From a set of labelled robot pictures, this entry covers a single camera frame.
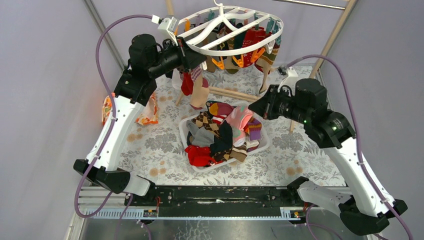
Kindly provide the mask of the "red white sock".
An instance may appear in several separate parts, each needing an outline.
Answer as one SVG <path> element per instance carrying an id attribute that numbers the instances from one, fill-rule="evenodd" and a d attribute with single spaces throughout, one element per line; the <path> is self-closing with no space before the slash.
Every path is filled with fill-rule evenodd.
<path id="1" fill-rule="evenodd" d="M 180 78 L 182 80 L 181 91 L 185 96 L 190 96 L 193 93 L 194 81 L 189 72 L 181 72 Z"/>

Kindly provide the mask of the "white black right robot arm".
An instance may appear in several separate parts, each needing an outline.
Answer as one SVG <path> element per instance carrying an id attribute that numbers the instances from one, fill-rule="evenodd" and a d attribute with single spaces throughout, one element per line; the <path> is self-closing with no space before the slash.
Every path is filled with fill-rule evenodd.
<path id="1" fill-rule="evenodd" d="M 393 198 L 357 149 L 357 136 L 348 119 L 328 109 L 327 90 L 313 78 L 300 79 L 294 94 L 272 84 L 249 109 L 265 120 L 284 117 L 303 124 L 306 135 L 335 163 L 350 193 L 319 186 L 299 177 L 287 186 L 287 201 L 293 206 L 315 204 L 339 216 L 347 229 L 358 236 L 377 234 L 389 220 L 407 210 L 403 200 Z"/>

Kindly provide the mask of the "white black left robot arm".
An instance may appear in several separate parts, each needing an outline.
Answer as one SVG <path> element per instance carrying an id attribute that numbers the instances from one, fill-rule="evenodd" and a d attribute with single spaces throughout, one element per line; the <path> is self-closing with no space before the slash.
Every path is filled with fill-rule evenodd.
<path id="1" fill-rule="evenodd" d="M 155 200 L 152 183 L 118 167 L 125 141 L 157 88 L 156 79 L 174 69 L 193 70 L 207 57 L 191 49 L 182 37 L 158 44 L 150 34 L 135 36 L 128 52 L 128 67 L 114 89 L 112 109 L 100 136 L 86 158 L 74 162 L 73 169 L 115 194 L 136 195 L 142 205 L 148 206 Z"/>

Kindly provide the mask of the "beige sock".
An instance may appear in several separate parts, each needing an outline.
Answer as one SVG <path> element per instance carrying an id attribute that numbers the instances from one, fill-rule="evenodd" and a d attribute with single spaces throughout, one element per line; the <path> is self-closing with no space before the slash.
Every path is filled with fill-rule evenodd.
<path id="1" fill-rule="evenodd" d="M 190 72 L 193 89 L 189 104 L 195 110 L 200 110 L 206 105 L 210 93 L 209 82 L 203 76 L 203 71 L 201 66 L 197 66 Z"/>

